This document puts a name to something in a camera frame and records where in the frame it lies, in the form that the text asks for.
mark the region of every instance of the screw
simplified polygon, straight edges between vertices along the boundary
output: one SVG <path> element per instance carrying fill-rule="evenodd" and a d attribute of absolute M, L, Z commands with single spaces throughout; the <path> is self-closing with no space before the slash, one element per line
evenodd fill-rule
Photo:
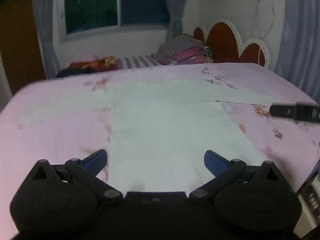
<path fill-rule="evenodd" d="M 197 198 L 202 198 L 207 196 L 207 192 L 204 189 L 197 189 L 195 191 L 192 192 L 192 195 L 197 197 Z"/>
<path fill-rule="evenodd" d="M 109 189 L 103 193 L 107 198 L 115 198 L 120 196 L 120 192 L 115 189 Z"/>

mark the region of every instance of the pink bedsheet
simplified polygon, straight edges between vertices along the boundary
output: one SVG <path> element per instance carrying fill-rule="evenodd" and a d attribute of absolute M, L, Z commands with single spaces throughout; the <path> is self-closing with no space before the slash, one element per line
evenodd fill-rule
<path fill-rule="evenodd" d="M 288 103 L 315 103 L 294 85 L 256 64 L 161 66 L 33 83 L 18 92 L 0 114 L 0 238 L 9 239 L 17 233 L 9 204 L 37 160 L 48 159 L 51 164 L 62 164 L 70 158 L 84 158 L 95 150 L 108 149 L 112 130 L 108 108 L 79 109 L 76 113 L 50 116 L 33 126 L 21 123 L 23 111 L 44 105 L 49 99 L 69 97 L 81 91 L 96 91 L 130 81 L 168 79 L 203 80 L 234 89 L 243 87 Z M 269 106 L 221 104 L 262 158 L 274 161 L 297 190 L 319 160 L 320 126 L 271 118 Z M 106 181 L 108 169 L 98 177 Z"/>

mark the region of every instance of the headboard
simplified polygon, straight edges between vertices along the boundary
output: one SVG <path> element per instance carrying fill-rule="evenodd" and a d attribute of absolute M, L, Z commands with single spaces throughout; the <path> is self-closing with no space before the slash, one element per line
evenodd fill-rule
<path fill-rule="evenodd" d="M 193 37 L 205 41 L 214 63 L 256 63 L 269 68 L 270 53 L 265 43 L 259 39 L 242 43 L 237 28 L 229 20 L 219 20 L 208 35 L 204 26 L 197 27 Z"/>

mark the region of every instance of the dark window glass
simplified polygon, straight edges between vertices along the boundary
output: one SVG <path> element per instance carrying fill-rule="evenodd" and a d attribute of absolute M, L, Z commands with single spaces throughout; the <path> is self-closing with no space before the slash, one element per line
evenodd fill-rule
<path fill-rule="evenodd" d="M 116 0 L 65 0 L 67 34 L 118 24 Z"/>
<path fill-rule="evenodd" d="M 165 0 L 121 0 L 121 24 L 167 24 L 169 14 Z"/>

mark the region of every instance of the window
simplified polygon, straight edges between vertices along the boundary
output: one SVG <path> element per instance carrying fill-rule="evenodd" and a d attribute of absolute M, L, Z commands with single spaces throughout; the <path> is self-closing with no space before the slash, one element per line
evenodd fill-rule
<path fill-rule="evenodd" d="M 167 25 L 165 0 L 57 0 L 60 36 L 127 26 Z"/>

